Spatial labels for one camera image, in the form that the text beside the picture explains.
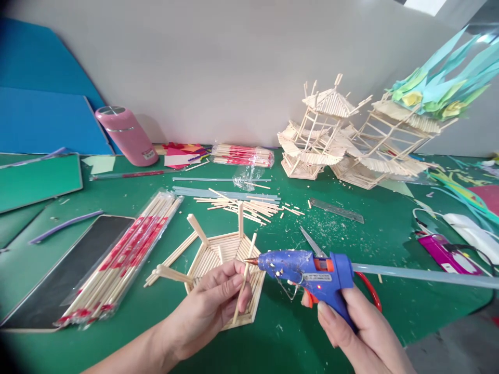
pink water bottle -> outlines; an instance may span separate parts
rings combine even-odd
[[[111,139],[135,166],[154,164],[159,156],[134,114],[122,106],[104,106],[95,116]]]

gray floor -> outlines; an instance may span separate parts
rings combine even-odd
[[[499,299],[485,310],[462,318],[407,348],[419,374],[499,373]]]

packaged chopsticks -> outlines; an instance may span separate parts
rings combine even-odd
[[[274,165],[274,153],[261,147],[218,144],[213,147],[210,160],[216,164],[271,168]]]
[[[87,327],[114,314],[182,201],[183,196],[158,191],[135,223],[80,282],[73,301],[55,325],[77,323]]]

pink power bank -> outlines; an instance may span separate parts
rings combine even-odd
[[[135,166],[154,164],[159,156],[134,114],[122,106],[104,106],[95,116],[111,139]]]
[[[468,261],[459,252],[449,252],[444,248],[445,244],[449,244],[445,236],[440,234],[426,235],[417,240],[428,253],[435,259],[448,273],[480,275],[481,270]]]

blue foam board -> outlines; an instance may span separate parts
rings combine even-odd
[[[110,154],[85,96],[0,87],[0,152]]]
[[[0,56],[2,87],[86,96],[93,111],[105,106],[78,61],[49,28],[0,18]]]

